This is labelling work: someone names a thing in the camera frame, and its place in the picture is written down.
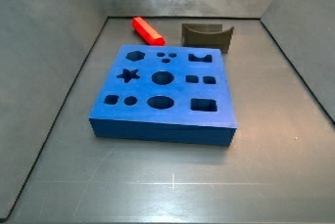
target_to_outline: square hole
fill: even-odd
[[[191,99],[191,110],[217,112],[215,101],[210,99]]]
[[[116,95],[107,95],[103,103],[107,105],[115,105],[118,103],[119,97]]]
[[[215,84],[215,78],[213,76],[205,76],[202,81],[205,84]]]
[[[198,77],[195,75],[186,75],[186,82],[198,83]]]

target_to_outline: hexagonal hole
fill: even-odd
[[[132,62],[138,62],[143,59],[144,53],[140,51],[134,51],[131,53],[127,54],[127,59]]]

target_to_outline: gray curved block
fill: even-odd
[[[182,24],[182,43],[186,47],[217,48],[229,51],[234,27],[222,30],[221,24]]]

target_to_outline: blue foam block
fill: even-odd
[[[88,120],[98,137],[229,146],[237,122],[219,50],[124,45]]]

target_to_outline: red block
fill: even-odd
[[[165,39],[162,35],[152,29],[152,27],[147,24],[147,22],[140,18],[135,17],[132,19],[132,28],[139,33],[143,40],[151,46],[163,46]]]

